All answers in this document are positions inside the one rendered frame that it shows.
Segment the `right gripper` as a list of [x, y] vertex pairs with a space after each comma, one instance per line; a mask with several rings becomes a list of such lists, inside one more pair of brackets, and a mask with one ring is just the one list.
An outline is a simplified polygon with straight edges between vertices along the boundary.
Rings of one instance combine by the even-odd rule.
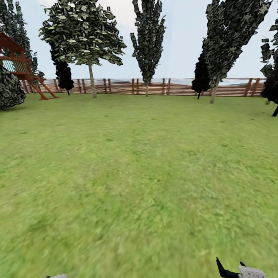
[[[238, 273], [225, 270], [223, 268], [222, 264], [220, 263], [220, 260], [217, 257], [216, 257], [216, 261], [217, 261], [217, 266], [219, 268], [221, 277], [223, 277], [223, 278], [239, 278]], [[241, 265], [247, 267], [243, 262], [240, 262], [240, 263], [241, 263]]]

